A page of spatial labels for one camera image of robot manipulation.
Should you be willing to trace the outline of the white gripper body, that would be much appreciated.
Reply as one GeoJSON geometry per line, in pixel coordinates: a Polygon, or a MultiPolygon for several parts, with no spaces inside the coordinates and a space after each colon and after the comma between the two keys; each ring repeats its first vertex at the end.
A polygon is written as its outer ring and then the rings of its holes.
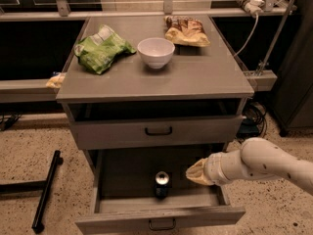
{"type": "Polygon", "coordinates": [[[247,167],[239,150],[211,154],[204,164],[203,173],[210,185],[224,185],[247,177],[247,167]]]}

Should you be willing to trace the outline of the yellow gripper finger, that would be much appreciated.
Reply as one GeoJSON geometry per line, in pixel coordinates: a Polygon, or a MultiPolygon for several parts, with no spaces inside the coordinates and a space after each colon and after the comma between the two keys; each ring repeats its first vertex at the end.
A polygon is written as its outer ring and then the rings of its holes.
{"type": "Polygon", "coordinates": [[[186,170],[186,177],[194,183],[208,186],[212,182],[204,174],[204,166],[207,159],[200,159],[186,170]]]}

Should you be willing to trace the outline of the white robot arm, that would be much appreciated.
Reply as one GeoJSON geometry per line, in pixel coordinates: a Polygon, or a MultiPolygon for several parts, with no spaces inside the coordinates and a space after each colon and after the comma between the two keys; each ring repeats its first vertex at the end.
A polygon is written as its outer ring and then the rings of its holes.
{"type": "Polygon", "coordinates": [[[239,150],[200,159],[186,170],[186,177],[207,186],[280,177],[313,195],[313,164],[262,138],[249,138],[239,150]]]}

